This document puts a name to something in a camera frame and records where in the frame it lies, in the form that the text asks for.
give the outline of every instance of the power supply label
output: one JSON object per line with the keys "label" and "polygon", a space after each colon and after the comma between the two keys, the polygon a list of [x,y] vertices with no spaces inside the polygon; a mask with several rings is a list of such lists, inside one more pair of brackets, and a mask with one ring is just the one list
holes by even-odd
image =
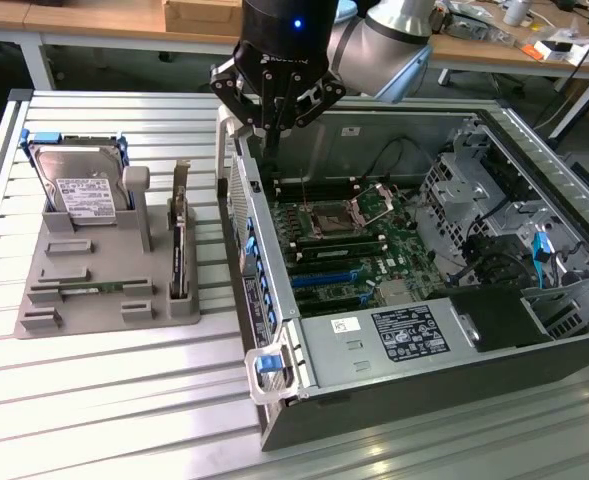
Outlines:
{"label": "power supply label", "polygon": [[427,305],[375,313],[372,319],[393,362],[450,351]]}

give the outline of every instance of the hard drive label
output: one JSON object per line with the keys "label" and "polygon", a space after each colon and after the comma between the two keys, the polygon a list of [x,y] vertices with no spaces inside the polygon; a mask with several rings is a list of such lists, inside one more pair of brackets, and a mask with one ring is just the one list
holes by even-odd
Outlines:
{"label": "hard drive label", "polygon": [[427,305],[374,313],[372,319],[393,362],[450,351]]}
{"label": "hard drive label", "polygon": [[65,208],[72,218],[114,217],[114,200],[107,178],[57,178]]}

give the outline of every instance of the wooden desk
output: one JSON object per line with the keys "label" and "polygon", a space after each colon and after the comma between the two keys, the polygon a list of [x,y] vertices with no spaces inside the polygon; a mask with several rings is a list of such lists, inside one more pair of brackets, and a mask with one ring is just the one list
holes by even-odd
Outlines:
{"label": "wooden desk", "polygon": [[233,45],[235,37],[165,31],[161,0],[67,0],[62,7],[31,5],[25,29],[78,35]]}
{"label": "wooden desk", "polygon": [[[490,12],[494,17],[494,24],[510,34],[518,41],[525,42],[534,32],[530,28],[512,27],[503,23],[504,12],[494,4],[473,2],[472,5],[479,5]],[[570,12],[563,12],[556,8],[551,2],[548,4],[535,4],[532,10],[545,16],[556,27],[567,28],[572,24],[573,19],[577,20],[581,35],[589,35],[587,19]],[[533,24],[547,25],[545,21],[534,16]],[[507,47],[486,42],[472,40],[461,40],[447,35],[433,35],[430,44],[434,48],[432,61],[445,62],[468,62],[477,64],[502,64],[519,67],[534,67],[540,65],[546,68],[556,68],[572,71],[574,66],[567,62],[537,62],[516,47]],[[581,67],[582,72],[589,72],[589,64]]]}
{"label": "wooden desk", "polygon": [[0,1],[0,28],[23,29],[30,2]]}
{"label": "wooden desk", "polygon": [[[496,25],[518,40],[525,41],[532,34],[528,28],[504,24],[504,13],[498,6],[475,3],[492,13]],[[536,4],[533,10],[544,15],[558,27],[569,27],[576,18],[581,33],[589,34],[586,19],[563,12],[551,3]],[[535,23],[544,22],[536,18]],[[24,25],[26,30],[60,34],[105,35],[224,45],[233,45],[237,40],[230,36],[166,32],[160,0],[68,0],[65,6],[57,8],[32,5],[25,16]],[[460,40],[447,35],[434,35],[430,42],[434,47],[432,59],[437,62],[500,63],[530,68],[537,65],[536,60],[518,48]],[[545,65],[562,70],[573,69],[568,63],[547,62]],[[582,69],[589,71],[589,65]]]}

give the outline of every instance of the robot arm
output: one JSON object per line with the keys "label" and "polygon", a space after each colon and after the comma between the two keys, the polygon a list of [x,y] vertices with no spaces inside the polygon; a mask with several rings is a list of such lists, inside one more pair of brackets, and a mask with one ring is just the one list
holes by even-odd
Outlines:
{"label": "robot arm", "polygon": [[[275,154],[281,134],[305,127],[336,103],[345,86],[399,101],[427,60],[434,0],[382,0],[365,20],[335,26],[337,5],[243,0],[241,37],[232,59],[212,70],[210,85],[263,137],[264,155]],[[259,104],[242,93],[243,83]]]}

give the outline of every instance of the sticker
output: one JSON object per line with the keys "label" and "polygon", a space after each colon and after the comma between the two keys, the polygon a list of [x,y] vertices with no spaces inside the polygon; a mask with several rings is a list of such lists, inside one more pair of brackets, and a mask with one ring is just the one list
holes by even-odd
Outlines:
{"label": "sticker", "polygon": [[272,334],[269,330],[263,314],[263,302],[261,294],[253,278],[243,278],[245,287],[245,302],[250,316],[250,325],[254,332],[257,347],[264,347],[272,342]]}
{"label": "sticker", "polygon": [[343,257],[350,253],[348,250],[334,250],[332,252],[319,252],[316,254],[316,258],[323,257]]}
{"label": "sticker", "polygon": [[374,313],[372,319],[393,362],[450,351],[427,305]]}
{"label": "sticker", "polygon": [[70,288],[69,290],[63,290],[63,295],[71,296],[71,295],[94,295],[99,293],[98,288]]}
{"label": "sticker", "polygon": [[341,137],[358,137],[361,134],[361,127],[345,127],[341,131]]}
{"label": "sticker", "polygon": [[63,203],[72,218],[116,216],[107,178],[57,178]]}
{"label": "sticker", "polygon": [[360,330],[361,326],[358,324],[358,318],[347,317],[332,320],[332,328],[334,329],[334,333],[347,333]]}

